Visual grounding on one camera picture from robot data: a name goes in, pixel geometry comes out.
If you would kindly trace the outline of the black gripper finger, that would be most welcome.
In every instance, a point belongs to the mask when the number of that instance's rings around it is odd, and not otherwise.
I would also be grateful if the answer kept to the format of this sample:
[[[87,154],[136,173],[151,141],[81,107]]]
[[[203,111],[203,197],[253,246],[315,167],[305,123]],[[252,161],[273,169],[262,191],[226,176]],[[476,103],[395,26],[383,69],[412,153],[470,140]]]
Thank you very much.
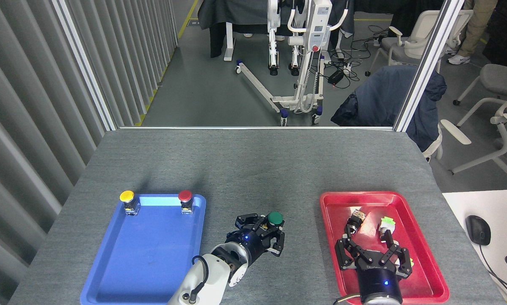
[[[401,247],[396,243],[391,235],[391,232],[384,232],[382,239],[386,242],[387,251],[379,259],[380,266],[385,266],[390,263],[390,258],[397,255],[399,266],[395,267],[395,274],[400,278],[408,278],[413,270],[411,265],[410,251],[406,247]]]
[[[285,233],[281,230],[275,230],[262,234],[262,246],[265,252],[270,252],[276,257],[280,257],[284,247]]]
[[[259,215],[257,213],[248,213],[241,216],[237,216],[235,226],[237,228],[236,232],[243,229],[253,230],[254,225],[257,222],[260,222],[259,226],[257,226],[257,230],[262,230],[263,232],[268,232],[269,225],[267,222],[267,216]]]
[[[360,245],[356,244],[351,237],[350,225],[346,225],[342,238],[337,239],[335,243],[337,264],[340,270],[355,268],[352,264],[356,262],[357,259],[366,260],[366,252]]]

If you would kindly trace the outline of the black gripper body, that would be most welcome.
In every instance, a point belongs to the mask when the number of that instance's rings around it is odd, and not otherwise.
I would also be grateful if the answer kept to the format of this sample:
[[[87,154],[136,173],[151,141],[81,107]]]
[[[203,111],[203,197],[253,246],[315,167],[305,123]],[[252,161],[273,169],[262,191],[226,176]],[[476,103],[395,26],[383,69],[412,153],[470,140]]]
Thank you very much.
[[[263,253],[267,252],[262,239],[253,230],[235,230],[226,236],[226,242],[236,242],[246,250],[248,265],[252,265]]]
[[[388,269],[357,269],[362,305],[401,305],[403,302],[395,272]]]

